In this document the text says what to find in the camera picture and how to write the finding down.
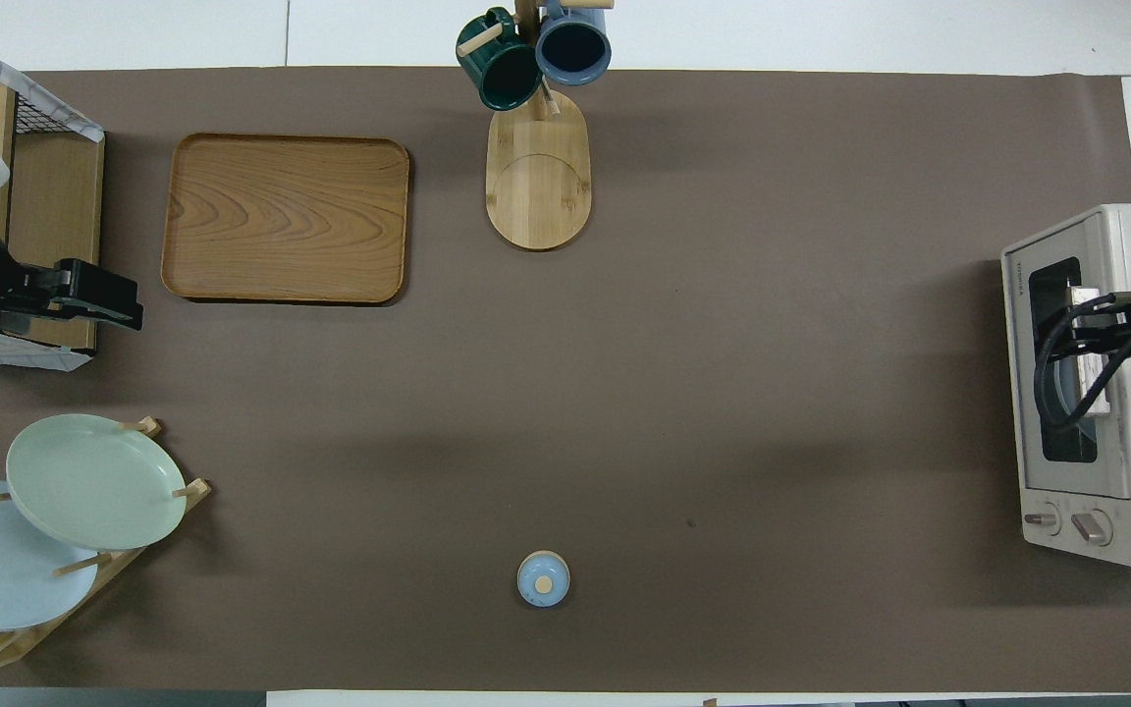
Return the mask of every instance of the brown table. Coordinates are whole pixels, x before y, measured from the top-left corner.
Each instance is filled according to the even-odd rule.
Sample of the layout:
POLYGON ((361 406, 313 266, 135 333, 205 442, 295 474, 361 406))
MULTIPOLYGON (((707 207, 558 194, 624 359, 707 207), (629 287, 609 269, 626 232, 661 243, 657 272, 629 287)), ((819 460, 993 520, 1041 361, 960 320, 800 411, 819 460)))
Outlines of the brown table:
POLYGON ((458 69, 36 78, 111 136, 147 313, 0 368, 0 478, 37 417, 153 413, 217 492, 0 686, 1131 690, 1131 569, 1020 537, 996 264, 1131 201, 1117 79, 614 71, 570 93, 592 223, 533 255, 458 69), (403 143, 403 295, 167 294, 199 130, 403 143), (551 612, 512 587, 542 548, 551 612))

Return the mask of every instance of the small blue round object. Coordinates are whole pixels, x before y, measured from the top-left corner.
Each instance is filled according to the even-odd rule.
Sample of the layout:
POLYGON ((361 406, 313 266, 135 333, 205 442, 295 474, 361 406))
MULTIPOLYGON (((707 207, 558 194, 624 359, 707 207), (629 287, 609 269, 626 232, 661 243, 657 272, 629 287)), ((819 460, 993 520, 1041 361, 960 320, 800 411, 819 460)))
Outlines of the small blue round object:
POLYGON ((569 592, 569 567, 560 554, 537 550, 517 568, 517 590, 532 606, 553 606, 569 592))

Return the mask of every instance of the black cable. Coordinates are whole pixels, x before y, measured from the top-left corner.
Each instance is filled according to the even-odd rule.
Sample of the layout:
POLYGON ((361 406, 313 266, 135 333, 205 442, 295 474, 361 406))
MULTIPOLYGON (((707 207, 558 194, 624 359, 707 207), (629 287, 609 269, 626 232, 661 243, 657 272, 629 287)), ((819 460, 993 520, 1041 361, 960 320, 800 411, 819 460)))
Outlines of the black cable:
POLYGON ((1053 431, 1065 431, 1076 426, 1078 421, 1090 411, 1094 406, 1095 399, 1098 395, 1103 394, 1103 389, 1107 386, 1107 381, 1112 380, 1114 372, 1120 370, 1126 359, 1131 357, 1131 336, 1128 337, 1123 345, 1112 354, 1112 359, 1107 360, 1107 363, 1103 367, 1103 372, 1099 372, 1098 377, 1094 379, 1094 385, 1085 391, 1085 398, 1072 408, 1068 415, 1064 415, 1062 420, 1054 416, 1051 412, 1048 403, 1045 399, 1045 369, 1050 363, 1050 354, 1054 350, 1054 340, 1063 333, 1063 328, 1071 325, 1072 319, 1077 317, 1082 317, 1087 310, 1095 309, 1098 304, 1108 303, 1114 301, 1113 294, 1105 294, 1103 296, 1096 296, 1094 300, 1086 301, 1082 304, 1076 305, 1076 308, 1069 309, 1068 313, 1064 314, 1059 321, 1059 326, 1054 327, 1051 335, 1046 337, 1045 342, 1042 344, 1041 353, 1037 356, 1037 370, 1033 372, 1033 389, 1037 395, 1037 413, 1039 413, 1042 421, 1050 426, 1053 431))

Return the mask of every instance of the light green plate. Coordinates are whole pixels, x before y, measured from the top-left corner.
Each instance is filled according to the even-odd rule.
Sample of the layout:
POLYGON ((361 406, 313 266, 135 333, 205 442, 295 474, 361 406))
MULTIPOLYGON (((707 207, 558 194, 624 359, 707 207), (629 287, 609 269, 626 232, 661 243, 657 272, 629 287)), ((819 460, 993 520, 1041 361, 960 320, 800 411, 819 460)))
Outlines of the light green plate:
POLYGON ((185 511, 176 464, 156 442, 95 415, 26 426, 8 449, 11 498, 33 525, 88 550, 131 550, 165 537, 185 511))

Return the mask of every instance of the white floor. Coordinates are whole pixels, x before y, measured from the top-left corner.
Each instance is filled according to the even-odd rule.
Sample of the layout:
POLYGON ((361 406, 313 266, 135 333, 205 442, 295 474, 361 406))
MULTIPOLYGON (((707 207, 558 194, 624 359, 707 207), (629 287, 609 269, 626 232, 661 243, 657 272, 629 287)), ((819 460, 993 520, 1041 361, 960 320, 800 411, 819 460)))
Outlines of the white floor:
MULTIPOLYGON (((0 59, 23 71, 452 66, 458 28, 490 3, 0 0, 0 59)), ((615 69, 1125 76, 1131 138, 1131 0, 615 0, 608 31, 615 69)), ((396 704, 439 704, 429 695, 399 695, 396 704)), ((567 701, 580 704, 579 697, 567 701)), ((697 696, 647 697, 656 704, 699 704, 697 696)), ((511 704, 551 701, 544 696, 509 698, 511 704)), ((724 704, 809 701, 809 696, 732 698, 724 704)), ((821 698, 814 701, 852 696, 821 698)), ((374 699, 386 704, 387 695, 284 693, 274 704, 313 707, 374 699)), ((465 693, 450 693, 448 702, 465 699, 465 693)), ((584 702, 654 704, 638 696, 592 696, 584 702)))

